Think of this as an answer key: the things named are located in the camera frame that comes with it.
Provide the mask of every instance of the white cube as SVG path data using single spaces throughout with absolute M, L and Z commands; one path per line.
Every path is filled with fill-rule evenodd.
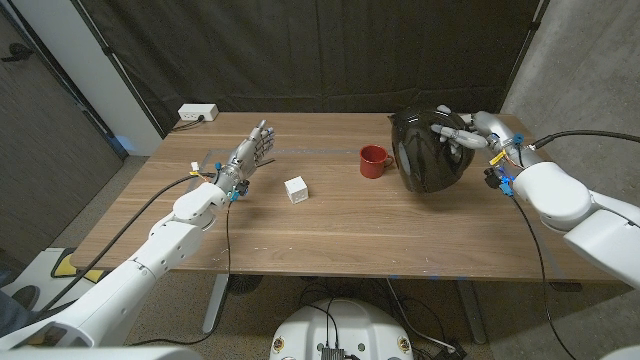
M 297 204 L 300 201 L 309 198 L 307 184 L 304 183 L 304 180 L 302 180 L 302 177 L 300 176 L 285 181 L 284 186 L 287 188 L 287 195 L 289 195 L 289 200 L 291 200 L 293 204 Z

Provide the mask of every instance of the mug handle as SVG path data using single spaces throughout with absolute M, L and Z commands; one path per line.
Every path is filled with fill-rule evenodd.
M 395 159 L 393 158 L 393 156 L 387 155 L 387 158 L 384 161 L 385 161 L 384 167 L 388 168 L 389 166 L 393 165 Z

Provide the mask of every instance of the wooden table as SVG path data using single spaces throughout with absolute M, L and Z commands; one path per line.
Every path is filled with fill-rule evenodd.
M 514 132 L 529 132 L 510 115 Z M 478 152 L 452 187 L 427 196 L 407 191 L 395 167 L 379 179 L 359 173 L 359 149 L 391 148 L 387 114 L 221 113 L 211 123 L 170 134 L 72 257 L 86 266 L 159 189 L 186 176 L 190 162 L 204 171 L 225 163 L 231 149 L 261 119 L 276 130 L 276 161 L 251 177 L 249 195 L 231 207 L 231 272 L 242 274 L 539 280 L 536 249 L 513 203 L 484 182 Z M 302 176 L 309 199 L 292 205 L 284 181 Z M 98 263 L 111 269 L 147 239 L 151 226 L 201 180 L 168 191 Z M 525 206 L 540 237 L 552 280 L 610 281 L 546 229 Z M 227 271 L 225 212 L 201 249 L 179 269 Z

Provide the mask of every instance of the red mug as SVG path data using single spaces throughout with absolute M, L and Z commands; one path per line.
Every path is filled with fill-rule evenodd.
M 393 164 L 393 156 L 387 150 L 378 145 L 367 145 L 360 149 L 360 173 L 369 179 L 377 179 L 382 176 L 384 169 Z

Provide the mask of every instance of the black motorcycle helmet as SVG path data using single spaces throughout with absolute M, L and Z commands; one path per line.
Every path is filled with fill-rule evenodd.
M 431 130 L 440 124 L 469 131 L 464 120 L 446 107 L 410 106 L 389 117 L 391 140 L 400 176 L 409 191 L 432 193 L 453 185 L 469 166 L 475 151 L 459 146 L 451 153 L 448 141 Z

